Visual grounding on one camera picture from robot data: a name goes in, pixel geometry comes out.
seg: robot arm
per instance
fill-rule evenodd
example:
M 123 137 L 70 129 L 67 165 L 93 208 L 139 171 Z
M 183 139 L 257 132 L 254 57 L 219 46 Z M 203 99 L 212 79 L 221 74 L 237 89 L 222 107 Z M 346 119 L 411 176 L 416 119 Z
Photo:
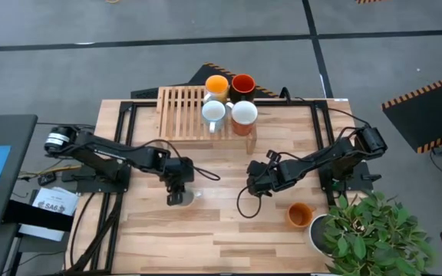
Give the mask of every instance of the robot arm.
M 365 126 L 353 132 L 354 146 L 350 137 L 335 141 L 330 146 L 299 159 L 280 161 L 281 154 L 270 150 L 269 164 L 252 161 L 247 173 L 247 186 L 253 196 L 272 196 L 270 191 L 279 192 L 293 187 L 306 173 L 330 165 L 333 179 L 346 180 L 362 160 L 375 159 L 383 155 L 387 146 L 376 128 Z
M 180 204 L 185 192 L 184 183 L 193 181 L 193 162 L 187 157 L 171 158 L 169 150 L 154 146 L 126 146 L 71 126 L 54 127 L 44 148 L 50 157 L 72 157 L 82 162 L 108 182 L 117 181 L 124 166 L 153 173 L 167 186 L 168 205 Z M 109 162 L 98 154 L 109 156 L 116 162 Z

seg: wooden dish rack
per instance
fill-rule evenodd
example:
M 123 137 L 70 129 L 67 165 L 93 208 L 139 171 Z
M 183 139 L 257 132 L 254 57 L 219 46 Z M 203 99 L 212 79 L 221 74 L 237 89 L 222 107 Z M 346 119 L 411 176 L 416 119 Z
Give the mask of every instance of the wooden dish rack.
M 252 154 L 257 141 L 256 126 L 248 136 L 238 136 L 232 130 L 231 115 L 228 113 L 223 128 L 209 133 L 209 126 L 204 123 L 201 114 L 204 93 L 204 86 L 160 87 L 157 101 L 158 137 L 173 143 L 188 143 L 192 148 L 203 144 L 203 149 L 238 149 L 241 144 L 246 147 L 248 154 Z

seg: white mug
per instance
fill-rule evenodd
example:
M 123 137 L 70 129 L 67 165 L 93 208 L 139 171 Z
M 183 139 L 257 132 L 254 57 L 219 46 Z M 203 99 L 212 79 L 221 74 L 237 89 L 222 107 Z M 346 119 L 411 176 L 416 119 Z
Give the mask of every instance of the white mug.
M 231 109 L 233 132 L 240 136 L 249 135 L 259 115 L 256 105 L 252 102 L 241 100 L 235 104 L 227 103 L 226 106 Z
M 223 126 L 226 108 L 219 101 L 211 100 L 203 105 L 202 115 L 209 126 L 209 132 L 215 133 Z

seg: orange mug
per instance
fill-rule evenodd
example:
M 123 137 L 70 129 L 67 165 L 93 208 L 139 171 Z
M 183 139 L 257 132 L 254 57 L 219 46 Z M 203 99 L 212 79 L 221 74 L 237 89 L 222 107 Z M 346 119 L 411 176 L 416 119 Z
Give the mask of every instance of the orange mug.
M 241 100 L 235 104 L 227 103 L 226 106 L 231 110 L 233 132 L 240 136 L 249 135 L 259 115 L 255 104 Z
M 206 80 L 206 96 L 204 103 L 210 100 L 218 100 L 225 103 L 228 100 L 229 83 L 228 80 L 221 75 L 213 75 Z
M 285 214 L 286 221 L 293 227 L 305 228 L 312 223 L 313 212 L 305 203 L 292 203 Z

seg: red mug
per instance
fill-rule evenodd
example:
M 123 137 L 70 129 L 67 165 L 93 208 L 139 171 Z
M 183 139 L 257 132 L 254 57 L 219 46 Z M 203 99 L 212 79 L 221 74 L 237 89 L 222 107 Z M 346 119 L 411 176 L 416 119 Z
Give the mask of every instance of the red mug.
M 229 99 L 236 104 L 241 100 L 253 102 L 255 98 L 255 81 L 253 77 L 248 74 L 236 75 L 231 80 L 231 87 L 229 88 Z

